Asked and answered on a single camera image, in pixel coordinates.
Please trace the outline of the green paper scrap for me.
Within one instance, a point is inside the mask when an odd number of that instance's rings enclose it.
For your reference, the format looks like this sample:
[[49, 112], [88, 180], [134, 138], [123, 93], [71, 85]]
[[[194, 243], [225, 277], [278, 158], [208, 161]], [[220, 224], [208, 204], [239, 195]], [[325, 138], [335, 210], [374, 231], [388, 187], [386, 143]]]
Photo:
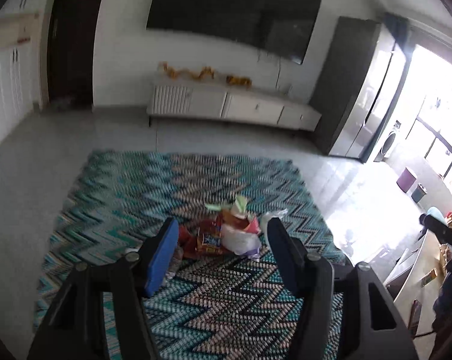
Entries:
[[248, 210], [249, 199], [243, 195], [236, 195], [232, 203], [205, 203], [205, 208], [208, 211], [219, 212], [222, 210], [229, 211], [233, 216], [244, 219], [251, 216], [252, 213]]

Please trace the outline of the dark brown entrance door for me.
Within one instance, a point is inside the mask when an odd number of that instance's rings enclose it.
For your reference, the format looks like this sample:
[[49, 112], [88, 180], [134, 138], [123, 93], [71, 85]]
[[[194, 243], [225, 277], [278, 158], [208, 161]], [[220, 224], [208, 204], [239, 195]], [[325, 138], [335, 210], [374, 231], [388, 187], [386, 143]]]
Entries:
[[52, 109], [90, 109], [93, 55], [101, 0], [54, 0], [47, 39]]

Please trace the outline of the teal window curtain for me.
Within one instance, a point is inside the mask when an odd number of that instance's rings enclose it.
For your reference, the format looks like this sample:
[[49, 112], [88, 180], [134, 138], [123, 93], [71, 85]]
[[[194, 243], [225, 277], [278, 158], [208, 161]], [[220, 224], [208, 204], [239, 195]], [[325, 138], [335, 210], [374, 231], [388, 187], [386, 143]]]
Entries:
[[387, 12], [383, 17], [383, 23], [390, 31], [399, 48], [406, 52], [411, 31], [409, 20]]

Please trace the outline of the orange white wrapper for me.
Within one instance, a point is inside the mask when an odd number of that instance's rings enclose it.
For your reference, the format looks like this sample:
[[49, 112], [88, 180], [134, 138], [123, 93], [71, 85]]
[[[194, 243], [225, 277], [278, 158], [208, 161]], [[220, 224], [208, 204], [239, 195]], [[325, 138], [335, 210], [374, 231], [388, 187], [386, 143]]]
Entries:
[[259, 227], [258, 219], [255, 215], [247, 214], [244, 218], [240, 218], [231, 211], [222, 209], [220, 216], [222, 218], [222, 224], [228, 225], [234, 230], [256, 235], [261, 233], [261, 228]]

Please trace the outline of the white purple plastic bag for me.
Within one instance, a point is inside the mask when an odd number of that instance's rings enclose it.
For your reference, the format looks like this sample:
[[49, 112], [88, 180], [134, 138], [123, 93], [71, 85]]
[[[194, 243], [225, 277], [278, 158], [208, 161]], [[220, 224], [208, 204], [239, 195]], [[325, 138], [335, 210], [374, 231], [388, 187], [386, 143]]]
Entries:
[[257, 258], [262, 247], [257, 234], [237, 230], [227, 224], [221, 227], [221, 245], [235, 255], [247, 258]]

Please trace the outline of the teal small bin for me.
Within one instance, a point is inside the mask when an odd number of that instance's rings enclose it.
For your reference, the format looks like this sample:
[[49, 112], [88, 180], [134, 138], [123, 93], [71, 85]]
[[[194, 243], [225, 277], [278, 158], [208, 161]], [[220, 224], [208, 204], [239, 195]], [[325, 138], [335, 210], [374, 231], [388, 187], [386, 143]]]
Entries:
[[419, 203], [419, 201], [425, 197], [425, 195], [427, 194], [427, 190], [425, 188], [425, 186], [423, 186], [423, 184], [418, 183], [417, 187], [414, 189], [414, 191], [411, 194], [411, 199], [413, 200], [414, 203]]

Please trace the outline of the silver double-door refrigerator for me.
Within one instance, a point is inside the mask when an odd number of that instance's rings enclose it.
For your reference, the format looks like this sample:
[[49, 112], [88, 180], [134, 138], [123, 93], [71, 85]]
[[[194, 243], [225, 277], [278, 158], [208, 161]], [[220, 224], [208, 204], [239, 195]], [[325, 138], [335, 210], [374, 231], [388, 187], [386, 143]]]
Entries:
[[323, 154], [369, 161], [405, 64], [383, 22], [338, 19], [309, 101], [321, 113], [313, 137]]

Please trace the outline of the large black wall television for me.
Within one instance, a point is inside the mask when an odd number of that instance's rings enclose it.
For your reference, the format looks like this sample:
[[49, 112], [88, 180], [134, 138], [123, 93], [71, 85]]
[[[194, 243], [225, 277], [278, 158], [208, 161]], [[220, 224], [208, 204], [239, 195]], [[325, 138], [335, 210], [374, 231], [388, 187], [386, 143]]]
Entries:
[[321, 0], [153, 0], [147, 28], [196, 33], [303, 62]]

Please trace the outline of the red snack bag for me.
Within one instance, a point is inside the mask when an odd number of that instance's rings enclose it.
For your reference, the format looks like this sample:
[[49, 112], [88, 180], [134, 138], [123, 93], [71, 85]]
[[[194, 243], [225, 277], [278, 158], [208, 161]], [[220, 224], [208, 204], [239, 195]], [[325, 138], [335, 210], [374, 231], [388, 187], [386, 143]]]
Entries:
[[200, 222], [194, 230], [180, 225], [178, 245], [183, 256], [190, 259], [230, 254], [222, 245], [222, 235], [216, 222], [210, 219]]

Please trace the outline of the teal zigzag woven rug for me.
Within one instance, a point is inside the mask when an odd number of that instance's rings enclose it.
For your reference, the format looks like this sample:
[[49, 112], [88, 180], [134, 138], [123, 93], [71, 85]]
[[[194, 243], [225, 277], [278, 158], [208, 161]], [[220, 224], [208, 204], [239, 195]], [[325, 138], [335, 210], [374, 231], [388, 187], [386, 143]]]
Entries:
[[[289, 160], [99, 150], [56, 219], [38, 279], [35, 322], [75, 263], [114, 262], [170, 217], [195, 232], [212, 217], [208, 205], [239, 196], [256, 216], [285, 211], [285, 229], [308, 250], [332, 263], [346, 261]], [[163, 359], [283, 359], [302, 301], [284, 287], [271, 251], [262, 247], [256, 259], [184, 258], [144, 308]]]

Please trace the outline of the white low TV cabinet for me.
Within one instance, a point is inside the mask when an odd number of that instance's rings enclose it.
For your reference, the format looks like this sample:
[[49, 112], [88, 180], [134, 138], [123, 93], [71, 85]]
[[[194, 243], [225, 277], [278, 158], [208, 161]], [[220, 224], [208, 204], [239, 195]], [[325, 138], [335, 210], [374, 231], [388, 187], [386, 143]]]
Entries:
[[158, 77], [150, 116], [223, 120], [313, 132], [321, 113], [285, 96], [212, 82]]

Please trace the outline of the golden tiger figurine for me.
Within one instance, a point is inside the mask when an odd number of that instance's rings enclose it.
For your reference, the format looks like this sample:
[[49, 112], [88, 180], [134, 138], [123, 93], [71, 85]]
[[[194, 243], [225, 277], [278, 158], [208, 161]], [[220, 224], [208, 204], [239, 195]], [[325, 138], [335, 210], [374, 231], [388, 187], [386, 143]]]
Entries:
[[245, 76], [226, 76], [226, 83], [232, 86], [241, 86], [245, 88], [250, 88], [252, 86], [252, 80]]

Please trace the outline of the purple small bin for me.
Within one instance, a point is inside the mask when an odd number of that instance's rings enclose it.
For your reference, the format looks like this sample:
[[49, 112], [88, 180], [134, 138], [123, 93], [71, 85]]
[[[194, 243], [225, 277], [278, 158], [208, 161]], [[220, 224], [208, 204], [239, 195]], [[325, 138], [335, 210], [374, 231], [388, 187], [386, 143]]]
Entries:
[[416, 181], [417, 181], [416, 173], [413, 170], [411, 170], [411, 168], [405, 167], [401, 175], [397, 179], [396, 184], [404, 193], [407, 193]]

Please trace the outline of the white front-load washing machine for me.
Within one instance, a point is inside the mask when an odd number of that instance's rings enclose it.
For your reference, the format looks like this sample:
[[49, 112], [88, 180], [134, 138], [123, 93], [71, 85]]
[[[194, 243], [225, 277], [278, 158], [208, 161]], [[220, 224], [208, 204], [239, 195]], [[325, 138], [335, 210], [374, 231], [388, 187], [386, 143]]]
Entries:
[[382, 146], [378, 150], [376, 158], [374, 158], [376, 163], [386, 161], [386, 159], [392, 154], [396, 141], [400, 135], [401, 125], [402, 124], [396, 120], [391, 126], [391, 130], [388, 132], [386, 139], [383, 141]]

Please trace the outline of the white wall cupboard unit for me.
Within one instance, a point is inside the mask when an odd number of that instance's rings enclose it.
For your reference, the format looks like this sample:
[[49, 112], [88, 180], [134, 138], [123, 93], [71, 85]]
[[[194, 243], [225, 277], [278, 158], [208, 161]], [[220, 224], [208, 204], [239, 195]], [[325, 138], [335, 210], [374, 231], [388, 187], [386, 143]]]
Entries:
[[0, 10], [0, 143], [33, 111], [38, 12], [29, 3], [9, 0]]

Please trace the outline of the golden dragon figurine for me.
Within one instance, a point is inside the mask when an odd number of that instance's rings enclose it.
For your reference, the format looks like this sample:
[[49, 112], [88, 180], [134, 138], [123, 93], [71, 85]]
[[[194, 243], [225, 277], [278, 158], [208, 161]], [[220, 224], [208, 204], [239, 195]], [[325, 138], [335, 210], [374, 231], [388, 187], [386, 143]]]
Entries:
[[160, 62], [158, 63], [158, 69], [172, 80], [188, 78], [195, 81], [203, 81], [215, 78], [215, 70], [212, 67], [203, 67], [200, 72], [194, 72], [186, 68], [175, 69], [167, 62]]

